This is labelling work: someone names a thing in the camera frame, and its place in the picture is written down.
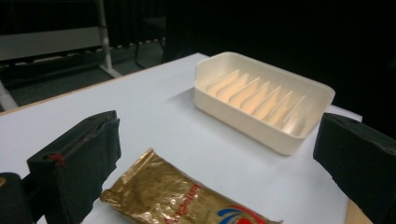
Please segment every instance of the snack packet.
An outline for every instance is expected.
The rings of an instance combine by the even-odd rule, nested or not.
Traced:
[[[102,202],[138,224],[280,224],[215,192],[150,148],[110,188]]]

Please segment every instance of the black curtain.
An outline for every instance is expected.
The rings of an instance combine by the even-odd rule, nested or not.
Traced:
[[[140,1],[146,1],[146,7]],[[166,15],[164,3],[153,0],[108,0],[105,11],[110,47],[114,48],[136,43],[139,22],[143,18]]]
[[[396,138],[390,2],[169,1],[165,60],[235,51],[335,89],[334,105]]]
[[[148,2],[142,8],[140,1]],[[25,34],[98,25],[96,1],[15,0],[0,2],[0,35]],[[153,0],[104,0],[110,47],[135,43],[140,20],[164,16],[165,7]]]

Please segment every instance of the cream plastic tray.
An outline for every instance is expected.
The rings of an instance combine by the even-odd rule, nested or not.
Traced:
[[[284,155],[316,128],[334,95],[322,83],[234,52],[196,67],[195,105]]]

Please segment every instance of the white table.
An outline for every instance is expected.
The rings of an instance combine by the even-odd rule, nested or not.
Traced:
[[[0,116],[0,173],[25,177],[26,160],[81,120],[107,110],[120,118],[122,156],[108,189],[149,147],[225,196],[285,224],[342,224],[347,196],[313,159],[318,127],[282,156],[200,111],[193,103],[202,54],[152,67]],[[331,105],[329,112],[361,120]],[[39,223],[46,223],[41,218]],[[128,223],[96,200],[83,223]]]

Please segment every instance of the red marking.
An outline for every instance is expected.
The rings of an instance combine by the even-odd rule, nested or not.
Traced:
[[[66,166],[66,162],[64,161],[64,157],[61,155],[60,152],[57,152],[52,155],[48,155],[47,157],[49,160],[56,161],[56,165],[60,167]]]
[[[250,220],[248,220],[247,218],[241,218],[238,220],[237,224],[252,224]]]
[[[242,211],[248,213],[249,215],[251,215],[257,221],[257,224],[267,224],[264,220],[262,220],[259,216],[257,216],[256,213],[254,213],[253,211],[250,211],[246,207],[243,207],[243,206],[240,206],[240,205],[232,205],[231,207],[237,208],[239,210],[242,210]]]

